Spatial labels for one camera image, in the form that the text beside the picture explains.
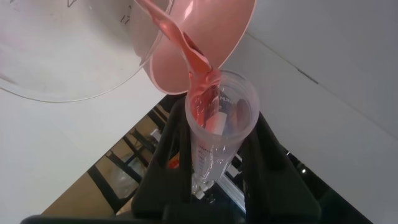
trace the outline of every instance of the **black holder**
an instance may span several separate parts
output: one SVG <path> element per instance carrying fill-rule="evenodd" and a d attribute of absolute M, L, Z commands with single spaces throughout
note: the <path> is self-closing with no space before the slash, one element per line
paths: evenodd
<path fill-rule="evenodd" d="M 185 99 L 174 104 L 146 176 L 132 201 L 130 223 L 237 223 L 224 205 L 191 203 L 190 128 Z M 180 151 L 180 166 L 167 167 L 172 149 Z M 243 162 L 246 223 L 316 223 L 321 209 L 292 163 L 283 153 L 263 115 L 244 140 Z M 23 223 L 128 223 L 127 220 L 80 220 L 30 217 Z"/>

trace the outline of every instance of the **cup rim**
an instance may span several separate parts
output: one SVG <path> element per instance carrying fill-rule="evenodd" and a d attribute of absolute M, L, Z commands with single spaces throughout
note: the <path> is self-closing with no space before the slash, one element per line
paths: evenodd
<path fill-rule="evenodd" d="M 251 113 L 253 119 L 256 121 L 252 121 L 249 125 L 247 125 L 241 132 L 239 133 L 234 133 L 230 136 L 222 136 L 219 134 L 213 134 L 209 133 L 205 128 L 200 126 L 195 119 L 192 116 L 192 113 L 190 111 L 190 91 L 188 90 L 187 96 L 185 98 L 185 116 L 187 117 L 188 124 L 190 126 L 191 131 L 193 131 L 199 138 L 201 139 L 209 139 L 212 141 L 219 142 L 220 144 L 235 144 L 237 142 L 242 141 L 244 138 L 246 138 L 249 133 L 253 130 L 255 127 L 258 117 L 259 117 L 259 97 L 257 94 L 257 91 L 253 84 L 244 76 L 233 72 L 231 70 L 220 70 L 221 73 L 228 73 L 232 75 L 236 75 L 237 77 L 241 78 L 244 81 L 244 84 L 241 84 L 242 87 L 246 90 L 246 93 L 248 94 L 248 98 L 252 99 L 251 101 Z"/>

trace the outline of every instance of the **red liquid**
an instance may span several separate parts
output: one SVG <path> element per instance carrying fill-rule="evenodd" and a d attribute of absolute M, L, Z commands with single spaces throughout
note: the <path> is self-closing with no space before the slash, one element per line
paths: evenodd
<path fill-rule="evenodd" d="M 210 73 L 194 76 L 190 73 L 190 102 L 193 118 L 205 127 L 205 114 L 218 111 L 218 98 L 221 72 L 213 70 Z"/>

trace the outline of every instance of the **clear plastic cup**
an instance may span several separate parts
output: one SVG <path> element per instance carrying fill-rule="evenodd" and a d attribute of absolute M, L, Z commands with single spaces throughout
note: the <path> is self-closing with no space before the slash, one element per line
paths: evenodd
<path fill-rule="evenodd" d="M 226 70 L 218 78 L 218 88 L 206 86 L 199 94 L 191 85 L 185 100 L 198 185 L 221 177 L 259 116 L 259 98 L 247 79 Z"/>

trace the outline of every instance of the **wooden floor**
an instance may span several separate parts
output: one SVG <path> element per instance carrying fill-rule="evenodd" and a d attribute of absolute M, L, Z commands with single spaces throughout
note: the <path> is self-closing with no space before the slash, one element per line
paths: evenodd
<path fill-rule="evenodd" d="M 158 108 L 161 109 L 166 116 L 169 115 L 160 106 L 158 106 Z M 157 126 L 155 123 L 153 123 L 148 116 L 145 116 L 131 129 L 131 131 L 137 129 L 145 137 L 150 138 L 150 133 L 156 128 Z M 134 137 L 130 134 L 127 134 L 127 137 L 133 143 L 136 142 Z M 132 151 L 123 140 L 117 142 L 110 150 L 112 150 L 115 155 L 121 159 L 132 155 Z M 142 155 L 147 159 L 147 161 L 150 161 L 152 157 L 152 153 L 146 149 L 142 152 Z M 115 178 L 115 176 L 117 176 L 116 174 L 120 174 L 122 171 L 107 157 L 103 156 L 95 164 L 95 166 L 114 190 L 121 186 L 122 182 Z M 133 183 L 131 186 L 132 187 L 129 190 L 132 192 L 134 188 L 138 186 L 138 184 Z M 130 204 L 131 203 L 125 204 L 125 207 L 123 207 L 120 212 L 130 210 Z M 43 214 L 57 215 L 62 217 L 104 218 L 114 215 L 114 212 L 91 177 L 87 173 L 84 173 L 66 192 L 64 192 L 53 204 L 51 204 L 51 206 L 49 206 L 49 208 L 46 209 Z"/>

